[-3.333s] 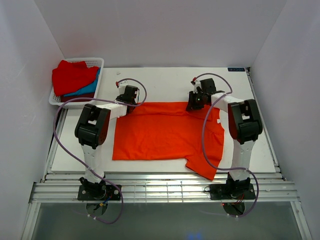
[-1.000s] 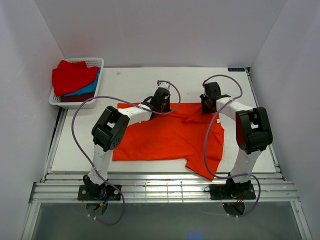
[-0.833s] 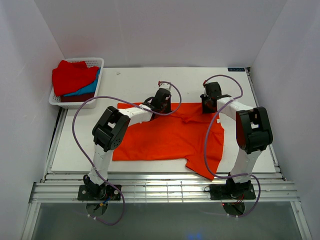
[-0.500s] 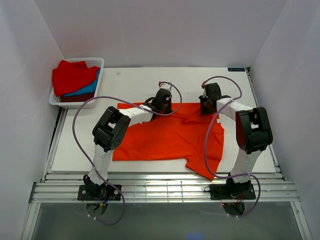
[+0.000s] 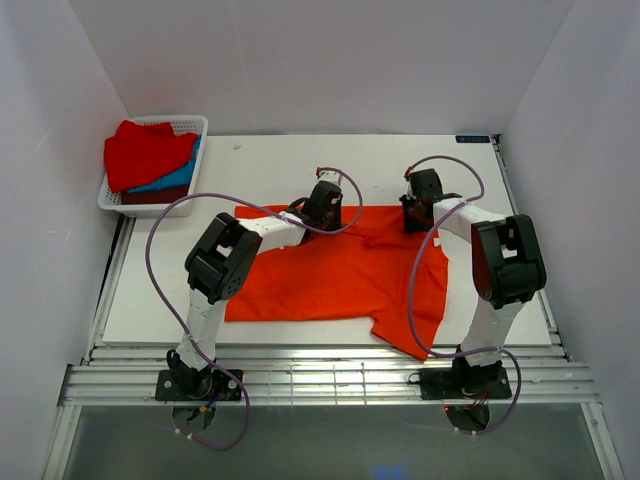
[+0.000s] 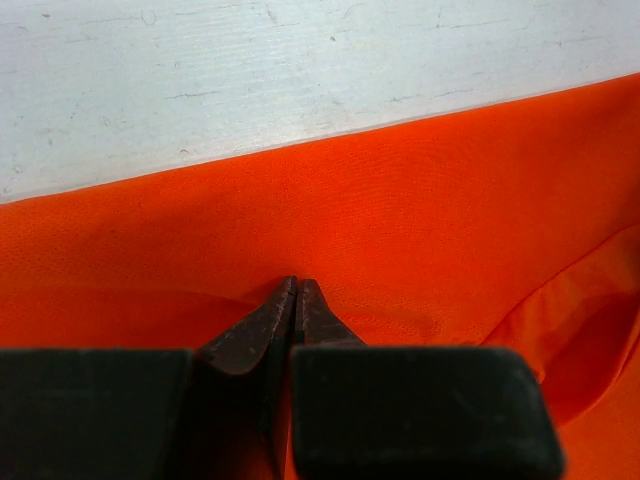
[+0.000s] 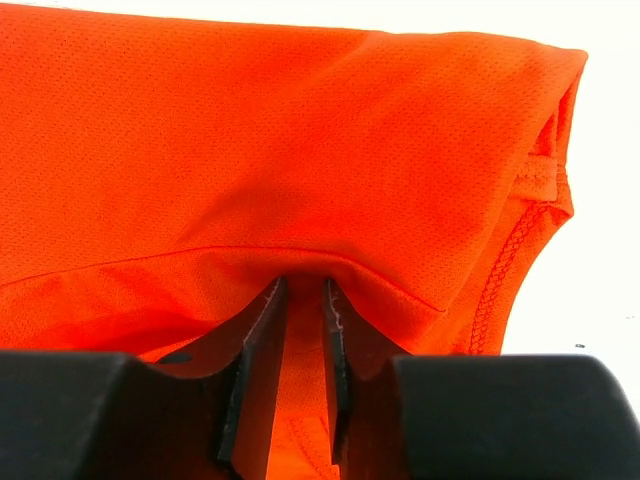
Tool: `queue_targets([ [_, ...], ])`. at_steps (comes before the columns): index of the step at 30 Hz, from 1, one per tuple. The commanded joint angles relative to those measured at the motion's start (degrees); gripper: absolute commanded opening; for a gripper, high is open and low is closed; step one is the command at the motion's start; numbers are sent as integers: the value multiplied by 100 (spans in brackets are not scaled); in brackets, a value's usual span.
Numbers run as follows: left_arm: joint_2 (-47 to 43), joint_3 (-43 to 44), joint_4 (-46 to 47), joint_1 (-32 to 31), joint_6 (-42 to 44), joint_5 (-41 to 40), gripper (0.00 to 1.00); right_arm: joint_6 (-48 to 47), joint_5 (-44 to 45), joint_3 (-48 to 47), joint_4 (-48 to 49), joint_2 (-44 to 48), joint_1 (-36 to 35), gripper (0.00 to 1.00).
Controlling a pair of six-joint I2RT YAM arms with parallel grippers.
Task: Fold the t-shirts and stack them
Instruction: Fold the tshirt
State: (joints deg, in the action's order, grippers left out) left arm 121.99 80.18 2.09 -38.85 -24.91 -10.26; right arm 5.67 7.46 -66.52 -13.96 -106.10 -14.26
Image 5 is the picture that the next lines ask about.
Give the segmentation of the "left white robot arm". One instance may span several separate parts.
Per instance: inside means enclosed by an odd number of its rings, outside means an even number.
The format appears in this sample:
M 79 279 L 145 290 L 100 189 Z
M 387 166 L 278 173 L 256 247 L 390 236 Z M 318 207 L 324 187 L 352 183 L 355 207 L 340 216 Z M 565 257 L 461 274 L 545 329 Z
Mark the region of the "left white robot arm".
M 211 221 L 185 261 L 187 332 L 179 346 L 167 352 L 168 369 L 159 377 L 161 399 L 236 396 L 210 365 L 227 303 L 241 291 L 259 254 L 302 244 L 310 228 L 341 228 L 340 182 L 338 175 L 323 173 L 309 197 L 293 202 L 275 216 L 239 220 L 220 213 Z

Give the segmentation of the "orange t shirt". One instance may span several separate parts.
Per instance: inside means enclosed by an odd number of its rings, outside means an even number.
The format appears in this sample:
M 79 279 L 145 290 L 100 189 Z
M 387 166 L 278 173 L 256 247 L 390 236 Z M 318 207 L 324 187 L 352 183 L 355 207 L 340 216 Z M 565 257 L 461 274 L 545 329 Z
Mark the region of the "orange t shirt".
M 439 239 L 405 233 L 398 205 L 345 206 L 352 226 L 300 246 L 261 253 L 228 322 L 337 321 L 369 317 L 371 332 L 424 360 L 445 314 L 449 260 Z

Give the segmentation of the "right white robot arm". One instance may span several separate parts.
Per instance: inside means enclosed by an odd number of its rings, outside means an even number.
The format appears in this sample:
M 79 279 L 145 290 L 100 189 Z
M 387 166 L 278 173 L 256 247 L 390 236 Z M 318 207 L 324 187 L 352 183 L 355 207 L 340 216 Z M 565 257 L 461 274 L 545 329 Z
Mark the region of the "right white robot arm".
M 423 399 L 508 399 L 511 390 L 502 352 L 524 305 L 546 284 L 546 270 L 531 218 L 489 212 L 443 192 L 433 169 L 407 171 L 400 197 L 407 233 L 444 229 L 471 246 L 471 274 L 478 301 L 469 331 L 449 368 L 422 369 Z

